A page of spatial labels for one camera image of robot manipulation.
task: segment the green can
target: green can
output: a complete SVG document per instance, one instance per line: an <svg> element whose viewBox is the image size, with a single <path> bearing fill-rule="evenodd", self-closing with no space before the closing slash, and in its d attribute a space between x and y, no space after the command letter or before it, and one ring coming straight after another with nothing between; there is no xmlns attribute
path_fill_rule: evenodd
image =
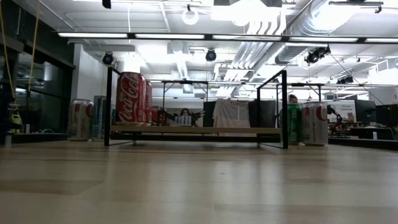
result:
<svg viewBox="0 0 398 224"><path fill-rule="evenodd" d="M298 104L287 105L287 139L289 144L302 142L302 116L301 107ZM282 125L282 110L279 113L280 125Z"/></svg>

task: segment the monitor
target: monitor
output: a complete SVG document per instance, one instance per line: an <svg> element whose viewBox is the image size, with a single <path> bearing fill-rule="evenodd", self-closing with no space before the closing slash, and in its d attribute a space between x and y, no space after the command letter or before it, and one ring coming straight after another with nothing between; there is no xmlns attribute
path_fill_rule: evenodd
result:
<svg viewBox="0 0 398 224"><path fill-rule="evenodd" d="M357 122L377 122L376 104L369 100L355 100Z"/></svg>

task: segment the ceiling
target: ceiling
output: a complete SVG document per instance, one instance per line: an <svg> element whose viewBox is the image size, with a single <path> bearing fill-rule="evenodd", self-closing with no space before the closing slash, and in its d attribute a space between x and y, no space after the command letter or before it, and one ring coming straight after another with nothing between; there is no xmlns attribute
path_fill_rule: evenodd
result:
<svg viewBox="0 0 398 224"><path fill-rule="evenodd" d="M35 14L35 1L14 0L24 9ZM186 9L184 4L179 6L164 4L165 17L160 4L113 3L112 10L105 9L100 2L86 2L73 0L41 0L40 19L62 32L173 32L173 33L210 33L210 34L244 34L248 32L249 25L236 26L231 21L211 20L211 7L213 1L201 1L201 5L192 8L199 12L199 20L195 25L187 25L182 21L182 12ZM296 6L286 9L286 21L289 23L294 15L298 14L309 0L296 0ZM374 8L361 8L353 16L334 30L331 35L345 36L371 36L398 34L398 4L384 8L381 13L375 14ZM105 45L133 45L144 59L141 73L145 76L156 74L170 74L177 66L173 58L167 59L167 43L170 41L145 41L145 40L91 40L85 42L85 49ZM206 52L195 51L190 60L186 62L188 70L213 71L217 63L226 63L234 59L241 46L240 42L206 42L188 41L188 46L200 46L204 49L214 48L218 59L215 62L205 60ZM291 82L304 82L318 79L320 82L330 81L329 77L338 75L345 69L356 67L354 76L364 77L370 69L369 63L384 56L397 56L398 45L347 45L330 44L332 55L320 60L310 69L303 65L302 57L297 57L285 69ZM101 59L104 52L92 50L89 52L97 59Z"/></svg>

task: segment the white ceiling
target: white ceiling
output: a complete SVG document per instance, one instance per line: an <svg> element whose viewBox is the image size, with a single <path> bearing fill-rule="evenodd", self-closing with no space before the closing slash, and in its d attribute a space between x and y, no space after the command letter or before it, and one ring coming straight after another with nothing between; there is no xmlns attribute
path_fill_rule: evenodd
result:
<svg viewBox="0 0 398 224"><path fill-rule="evenodd" d="M14 0L23 8L34 13L35 1ZM116 4L113 3L112 10L105 9L100 2L81 2L72 0L41 0L53 12L58 14L65 22L75 28L75 31L87 32L127 32L127 9L130 7L131 32L168 32L165 20L162 16L160 6L145 4ZM245 33L248 27L238 27L230 21L212 21L210 6L213 1L202 1L204 6L197 8L201 11L197 24L190 26L182 21L181 15L185 6L165 6L167 21L171 32L181 33L217 33L236 34ZM289 10L287 20L293 17L308 0L296 0L297 6ZM71 31L60 19L55 17L49 10L40 7L41 19L59 31ZM332 35L388 35L398 34L398 9L383 9L380 14L375 14L374 9L361 9L348 22L343 24ZM170 73L176 69L175 62L161 60L167 51L167 41L139 41L139 40L99 40L91 41L92 45L106 44L131 44L137 47L139 53L146 60L142 73ZM216 49L220 58L232 60L238 51L240 42L188 42L188 45L212 47ZM369 57L383 55L398 55L398 45L341 45L331 44L331 51L341 61L345 68L353 67L359 63L348 60L357 55ZM197 53L191 61L187 62L188 69L212 70L215 63L204 60L205 54ZM291 77L308 77L308 70L301 66L287 67L288 75ZM320 63L310 68L313 77L329 77L342 72L343 69L336 64L331 57L324 58ZM363 75L367 70L358 71L357 75Z"/></svg>

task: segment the white soda can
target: white soda can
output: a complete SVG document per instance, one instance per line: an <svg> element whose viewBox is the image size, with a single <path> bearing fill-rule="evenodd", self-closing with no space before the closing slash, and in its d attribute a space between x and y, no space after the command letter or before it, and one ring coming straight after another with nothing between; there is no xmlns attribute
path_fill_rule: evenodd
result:
<svg viewBox="0 0 398 224"><path fill-rule="evenodd" d="M304 103L303 143L306 146L324 146L328 144L328 109L323 102Z"/></svg>

